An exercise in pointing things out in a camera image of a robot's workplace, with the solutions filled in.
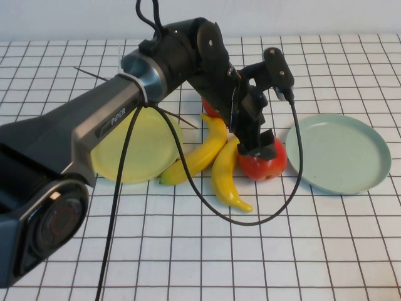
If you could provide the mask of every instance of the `robotic arm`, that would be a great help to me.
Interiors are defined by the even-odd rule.
[[[277,48],[263,58],[237,71],[217,24],[170,24],[122,59],[124,73],[43,116],[0,127],[0,288],[73,237],[88,208],[86,185],[95,185],[91,150],[144,97],[159,103],[188,81],[238,137],[241,154],[275,158],[272,131],[260,133],[263,92],[273,87],[292,102],[294,79]]]

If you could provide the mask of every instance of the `table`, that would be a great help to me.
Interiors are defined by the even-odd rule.
[[[60,106],[101,81],[73,67],[111,78],[118,48],[139,40],[0,42],[0,124]],[[232,64],[283,50],[295,76],[299,119],[336,113],[372,126],[388,143],[392,170],[357,196],[328,195],[305,182],[288,209],[262,226],[230,225],[213,215],[188,184],[157,180],[122,186],[103,300],[170,301],[394,301],[401,300],[401,42],[397,34],[224,38]],[[285,141],[293,126],[288,103],[274,92],[264,128]],[[202,126],[200,96],[185,83],[161,104]],[[185,149],[207,129],[184,129]],[[216,200],[211,171],[195,183],[221,212],[241,221],[267,216],[291,192],[291,171],[255,183],[240,170],[235,182],[255,210],[242,214]],[[94,300],[114,183],[100,176],[88,216],[75,237],[13,288],[4,301]]]

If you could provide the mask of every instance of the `banana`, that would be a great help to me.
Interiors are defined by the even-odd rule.
[[[198,172],[211,165],[227,143],[226,125],[220,118],[212,118],[206,114],[201,114],[200,117],[207,124],[209,135],[202,145],[185,156],[191,176],[195,176]],[[177,185],[186,180],[187,175],[181,160],[174,162],[160,176],[162,185]]]
[[[232,178],[238,160],[238,143],[237,137],[231,139],[215,159],[212,168],[212,185],[220,202],[245,212],[251,212],[253,207],[241,200]]]

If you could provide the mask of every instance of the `plastic plate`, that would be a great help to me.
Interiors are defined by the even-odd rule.
[[[363,122],[338,114],[319,114],[299,122],[304,155],[303,179],[335,194],[356,194],[389,174],[391,154],[382,137]],[[299,171],[293,127],[286,139],[291,165]]]
[[[127,129],[133,112],[110,132],[91,152],[94,170],[115,181]],[[170,118],[181,141],[180,125]],[[143,108],[133,127],[125,158],[122,182],[136,183],[159,176],[179,156],[169,126],[153,108]]]

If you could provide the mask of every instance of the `toy tomato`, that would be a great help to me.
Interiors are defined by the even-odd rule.
[[[203,97],[202,97],[202,105],[207,115],[209,115],[212,118],[220,118],[220,115],[216,112],[216,110],[214,110],[211,107],[211,105],[209,105],[209,103],[206,101],[206,99],[204,99]]]
[[[254,181],[270,180],[280,176],[287,166],[287,153],[281,141],[274,141],[277,157],[270,161],[260,158],[239,155],[239,164],[245,174]]]

